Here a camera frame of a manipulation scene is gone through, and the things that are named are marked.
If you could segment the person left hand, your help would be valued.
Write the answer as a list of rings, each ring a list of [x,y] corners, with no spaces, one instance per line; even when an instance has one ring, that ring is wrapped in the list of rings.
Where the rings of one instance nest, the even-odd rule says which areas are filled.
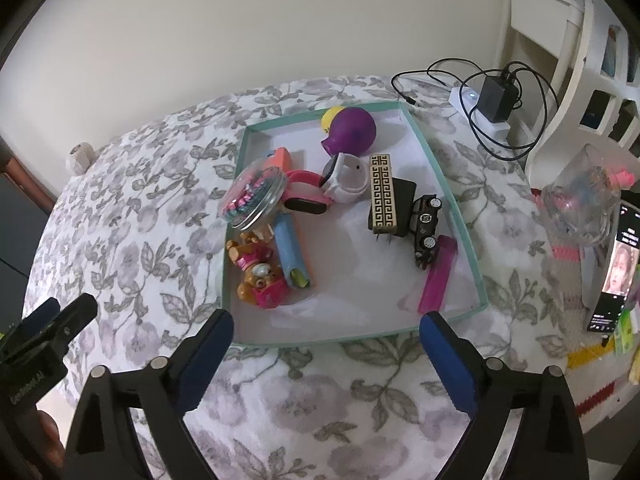
[[[64,455],[58,425],[46,412],[1,416],[2,479],[61,479]]]

